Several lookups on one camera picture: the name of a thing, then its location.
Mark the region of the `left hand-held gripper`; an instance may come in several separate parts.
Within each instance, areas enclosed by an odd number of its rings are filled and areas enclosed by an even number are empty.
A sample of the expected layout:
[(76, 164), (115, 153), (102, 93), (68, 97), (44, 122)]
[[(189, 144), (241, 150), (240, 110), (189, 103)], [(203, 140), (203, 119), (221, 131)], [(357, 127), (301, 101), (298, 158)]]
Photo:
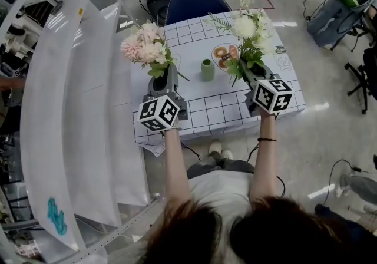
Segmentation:
[[(160, 94), (166, 85), (172, 93)], [(171, 64), (163, 70), (162, 76), (153, 77), (148, 83), (149, 94), (143, 97), (143, 102), (139, 105), (138, 122), (151, 132), (159, 132), (176, 127), (179, 120), (187, 120), (187, 102), (175, 93), (177, 87), (177, 68)]]

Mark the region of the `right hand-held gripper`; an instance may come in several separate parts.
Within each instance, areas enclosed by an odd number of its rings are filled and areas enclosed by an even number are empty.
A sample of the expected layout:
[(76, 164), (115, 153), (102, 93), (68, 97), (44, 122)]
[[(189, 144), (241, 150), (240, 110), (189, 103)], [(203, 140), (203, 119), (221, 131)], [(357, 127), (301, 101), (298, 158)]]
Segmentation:
[(242, 79), (250, 88), (250, 91), (245, 94), (245, 104), (251, 117), (257, 116), (258, 110), (277, 116), (288, 108), (293, 98), (293, 90), (287, 82), (276, 78), (274, 74), (270, 78), (271, 70), (268, 66), (253, 63), (248, 68), (245, 61), (240, 58), (239, 70)]

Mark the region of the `pink flower bouquet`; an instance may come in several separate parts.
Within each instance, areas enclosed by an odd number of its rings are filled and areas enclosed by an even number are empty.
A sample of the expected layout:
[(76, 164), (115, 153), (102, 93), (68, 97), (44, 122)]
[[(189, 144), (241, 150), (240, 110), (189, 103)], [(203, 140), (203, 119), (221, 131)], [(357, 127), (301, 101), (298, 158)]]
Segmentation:
[(171, 54), (164, 37), (163, 29), (154, 22), (132, 26), (131, 34), (122, 41), (120, 50), (134, 64), (142, 69), (149, 68), (148, 75), (159, 78), (178, 61)]

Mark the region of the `green vase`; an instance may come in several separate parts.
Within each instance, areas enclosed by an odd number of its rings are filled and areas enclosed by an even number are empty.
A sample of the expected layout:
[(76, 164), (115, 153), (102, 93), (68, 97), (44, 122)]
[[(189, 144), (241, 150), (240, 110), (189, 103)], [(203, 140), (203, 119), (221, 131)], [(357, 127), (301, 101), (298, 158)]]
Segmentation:
[(215, 75), (215, 67), (210, 59), (203, 60), (201, 64), (201, 76), (205, 82), (212, 81)]

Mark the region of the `white flower bouquet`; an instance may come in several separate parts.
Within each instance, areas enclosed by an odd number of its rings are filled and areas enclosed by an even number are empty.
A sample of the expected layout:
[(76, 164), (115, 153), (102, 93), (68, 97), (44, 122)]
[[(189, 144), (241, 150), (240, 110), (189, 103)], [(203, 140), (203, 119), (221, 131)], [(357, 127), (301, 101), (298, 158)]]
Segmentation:
[(253, 63), (266, 65), (266, 56), (276, 53), (276, 48), (271, 43), (273, 36), (268, 28), (269, 18), (261, 9), (251, 10), (253, 2), (254, 0), (240, 0), (240, 9), (231, 13), (230, 22), (208, 13), (208, 23), (212, 22), (218, 31), (232, 34), (237, 39), (236, 44), (218, 46), (213, 51), (217, 65), (231, 76), (232, 84), (243, 80), (239, 70), (240, 58), (250, 68)]

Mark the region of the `person's left forearm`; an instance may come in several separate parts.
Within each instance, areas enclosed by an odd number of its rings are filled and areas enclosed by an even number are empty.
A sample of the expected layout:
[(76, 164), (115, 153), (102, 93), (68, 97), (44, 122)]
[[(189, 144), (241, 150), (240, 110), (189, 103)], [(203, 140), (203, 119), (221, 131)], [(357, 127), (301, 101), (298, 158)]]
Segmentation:
[(166, 145), (166, 198), (168, 206), (178, 208), (191, 199), (183, 151), (178, 129), (165, 132)]

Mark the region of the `person's right forearm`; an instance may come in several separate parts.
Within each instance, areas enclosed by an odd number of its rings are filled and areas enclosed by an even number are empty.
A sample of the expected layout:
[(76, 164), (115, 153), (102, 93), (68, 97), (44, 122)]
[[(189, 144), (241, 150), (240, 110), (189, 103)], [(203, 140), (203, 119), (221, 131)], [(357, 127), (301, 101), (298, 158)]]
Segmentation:
[[(260, 110), (260, 134), (262, 138), (276, 137), (276, 119), (274, 114)], [(263, 141), (259, 143), (256, 165), (251, 183), (249, 199), (251, 202), (267, 196), (277, 195), (277, 142)]]

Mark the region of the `white grid tablecloth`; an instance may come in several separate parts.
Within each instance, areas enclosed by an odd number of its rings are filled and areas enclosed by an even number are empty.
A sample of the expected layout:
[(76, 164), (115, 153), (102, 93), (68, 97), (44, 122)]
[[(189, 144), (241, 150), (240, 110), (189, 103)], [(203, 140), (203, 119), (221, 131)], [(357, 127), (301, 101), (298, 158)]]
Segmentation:
[[(243, 80), (237, 80), (232, 86), (232, 78), (221, 68), (221, 60), (215, 56), (216, 49), (238, 46), (237, 38), (231, 33), (218, 30), (210, 25), (211, 18), (201, 16), (188, 19), (162, 28), (172, 57), (177, 60), (177, 69), (190, 81), (178, 76), (177, 92), (187, 102), (188, 119), (180, 121), (181, 140), (190, 140), (200, 136), (221, 134), (252, 128), (260, 120), (258, 111), (250, 116), (246, 106), (245, 94), (250, 91)], [(214, 78), (203, 81), (201, 65), (203, 60), (210, 59), (214, 64)], [(289, 105), (282, 111), (278, 119), (303, 111), (306, 103), (302, 90), (286, 52), (263, 56), (265, 66), (271, 72), (291, 86), (294, 96)], [(140, 64), (131, 63), (131, 99), (133, 112), (133, 134), (135, 142), (150, 150), (158, 157), (164, 150), (164, 139), (160, 132), (153, 133), (137, 122), (137, 111), (147, 94), (148, 68), (142, 69)]]

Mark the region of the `person's left white shoe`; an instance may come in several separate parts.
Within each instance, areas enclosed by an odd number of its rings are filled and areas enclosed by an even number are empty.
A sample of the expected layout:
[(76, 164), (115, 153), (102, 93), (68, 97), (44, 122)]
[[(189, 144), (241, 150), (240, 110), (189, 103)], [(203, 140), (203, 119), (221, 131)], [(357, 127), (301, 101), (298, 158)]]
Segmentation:
[(209, 156), (213, 155), (221, 155), (222, 152), (222, 144), (218, 140), (214, 140), (209, 145)]

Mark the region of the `blue chair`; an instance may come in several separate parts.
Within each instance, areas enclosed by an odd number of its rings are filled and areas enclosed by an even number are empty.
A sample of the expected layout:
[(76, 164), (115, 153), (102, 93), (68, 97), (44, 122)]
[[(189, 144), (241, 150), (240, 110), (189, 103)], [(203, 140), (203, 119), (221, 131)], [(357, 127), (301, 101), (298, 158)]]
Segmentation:
[(170, 0), (165, 25), (186, 21), (211, 14), (230, 12), (225, 0)]

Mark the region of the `person's grey trousers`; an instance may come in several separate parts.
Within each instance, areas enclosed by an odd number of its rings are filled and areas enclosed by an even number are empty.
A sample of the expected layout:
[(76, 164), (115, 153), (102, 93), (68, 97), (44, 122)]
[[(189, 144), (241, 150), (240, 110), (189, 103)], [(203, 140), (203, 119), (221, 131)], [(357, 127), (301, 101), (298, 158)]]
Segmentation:
[(187, 170), (187, 177), (188, 179), (193, 179), (195, 177), (217, 170), (235, 171), (240, 173), (254, 173), (254, 167), (246, 161), (222, 159), (215, 164), (204, 164), (203, 161), (200, 161), (199, 163), (192, 165)]

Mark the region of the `black office chair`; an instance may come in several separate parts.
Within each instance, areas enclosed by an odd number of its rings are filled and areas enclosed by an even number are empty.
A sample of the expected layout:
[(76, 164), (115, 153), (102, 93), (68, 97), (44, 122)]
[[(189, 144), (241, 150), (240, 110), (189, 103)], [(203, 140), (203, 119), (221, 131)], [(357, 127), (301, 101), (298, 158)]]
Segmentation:
[(377, 100), (377, 44), (372, 48), (364, 50), (362, 65), (355, 68), (348, 62), (344, 68), (351, 71), (359, 80), (359, 84), (354, 89), (348, 91), (347, 96), (351, 96), (357, 90), (361, 89), (365, 106), (362, 109), (362, 114), (366, 114), (368, 110), (368, 96), (372, 96)]

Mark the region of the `white metal shelving rack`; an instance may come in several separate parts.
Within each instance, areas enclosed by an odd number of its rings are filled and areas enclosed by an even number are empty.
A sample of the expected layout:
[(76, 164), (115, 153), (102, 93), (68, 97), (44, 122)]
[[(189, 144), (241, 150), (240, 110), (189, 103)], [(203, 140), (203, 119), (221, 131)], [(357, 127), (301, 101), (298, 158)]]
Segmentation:
[[(0, 38), (26, 0), (15, 0)], [(123, 0), (53, 0), (61, 9), (34, 25), (37, 45), (21, 110), (21, 164), (37, 247), (48, 263), (85, 247), (79, 219), (120, 227), (120, 205), (147, 206), (143, 151), (133, 134), (130, 67), (117, 29)]]

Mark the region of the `person's white shirt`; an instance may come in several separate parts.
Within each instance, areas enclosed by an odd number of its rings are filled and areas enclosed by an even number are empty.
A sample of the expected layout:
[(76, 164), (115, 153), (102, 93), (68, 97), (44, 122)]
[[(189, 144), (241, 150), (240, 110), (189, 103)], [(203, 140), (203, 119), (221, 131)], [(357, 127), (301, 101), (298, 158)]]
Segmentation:
[(138, 264), (242, 264), (229, 231), (250, 209), (252, 175), (213, 171), (192, 179), (167, 173), (167, 204)]

